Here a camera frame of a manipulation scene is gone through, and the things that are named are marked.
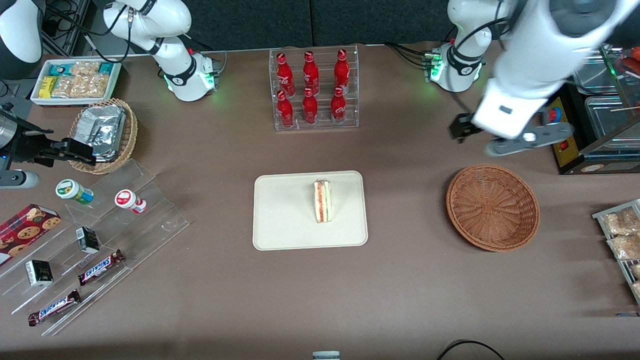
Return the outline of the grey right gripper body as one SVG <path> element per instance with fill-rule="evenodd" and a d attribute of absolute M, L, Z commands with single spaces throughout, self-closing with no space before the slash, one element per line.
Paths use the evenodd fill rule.
<path fill-rule="evenodd" d="M 11 158 L 14 163 L 22 163 L 21 158 L 11 152 L 13 146 L 13 139 L 20 135 L 18 130 L 18 123 L 14 120 L 23 120 L 13 110 L 13 104 L 7 102 L 1 106 L 1 121 L 0 121 L 0 148 L 1 158 L 4 160 Z"/>

